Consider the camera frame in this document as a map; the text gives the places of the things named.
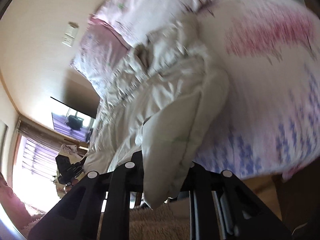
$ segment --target crumpled sheet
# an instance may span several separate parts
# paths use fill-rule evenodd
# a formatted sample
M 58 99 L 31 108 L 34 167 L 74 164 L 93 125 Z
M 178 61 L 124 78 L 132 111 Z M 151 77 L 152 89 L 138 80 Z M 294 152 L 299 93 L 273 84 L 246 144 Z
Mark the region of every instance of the crumpled sheet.
M 94 127 L 86 172 L 113 171 L 142 150 L 145 201 L 151 208 L 175 197 L 229 81 L 198 38 L 194 14 L 150 33 L 118 66 Z

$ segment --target tv screen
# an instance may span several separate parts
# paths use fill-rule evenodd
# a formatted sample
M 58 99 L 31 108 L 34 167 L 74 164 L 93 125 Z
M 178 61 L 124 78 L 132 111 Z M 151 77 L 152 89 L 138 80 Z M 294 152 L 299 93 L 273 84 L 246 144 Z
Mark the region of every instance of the tv screen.
M 55 131 L 82 142 L 89 142 L 95 119 L 52 98 Z

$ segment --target curtain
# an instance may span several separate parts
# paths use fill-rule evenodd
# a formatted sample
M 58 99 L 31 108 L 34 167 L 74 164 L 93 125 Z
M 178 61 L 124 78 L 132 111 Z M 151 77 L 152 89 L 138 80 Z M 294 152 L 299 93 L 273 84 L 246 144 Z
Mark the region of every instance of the curtain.
M 74 144 L 72 142 L 64 141 L 63 139 L 59 139 L 56 136 L 45 133 L 33 125 L 30 125 L 24 121 L 20 120 L 20 124 L 18 125 L 18 133 L 27 139 L 31 139 L 35 143 L 38 143 L 49 150 L 53 150 L 56 152 L 60 151 L 61 145 L 66 144 Z
M 22 168 L 31 171 L 31 174 L 53 179 L 53 176 L 57 175 L 55 158 L 58 153 L 58 151 L 47 149 L 31 139 L 27 139 L 23 152 Z

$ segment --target white pillow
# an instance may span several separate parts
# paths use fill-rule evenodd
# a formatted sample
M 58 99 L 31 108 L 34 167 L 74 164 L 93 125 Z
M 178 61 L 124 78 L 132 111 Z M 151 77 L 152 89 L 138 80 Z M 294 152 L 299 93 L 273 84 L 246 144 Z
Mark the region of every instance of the white pillow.
M 198 19 L 230 95 L 196 161 L 241 178 L 289 178 L 320 154 L 319 19 L 293 0 L 223 0 Z
M 108 0 L 95 17 L 110 24 L 131 46 L 146 41 L 146 34 L 217 0 Z

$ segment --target light switch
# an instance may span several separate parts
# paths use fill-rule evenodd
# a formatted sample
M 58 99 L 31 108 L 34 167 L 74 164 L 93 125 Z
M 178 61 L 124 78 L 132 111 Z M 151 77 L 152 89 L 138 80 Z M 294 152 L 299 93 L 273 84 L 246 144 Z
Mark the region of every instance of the light switch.
M 77 33 L 78 33 L 78 27 L 76 25 L 69 23 L 65 34 L 69 35 L 72 38 L 75 38 Z
M 63 41 L 62 43 L 69 46 L 69 47 L 72 47 L 73 43 L 74 43 L 75 39 L 70 37 L 69 35 L 65 34 L 63 36 Z

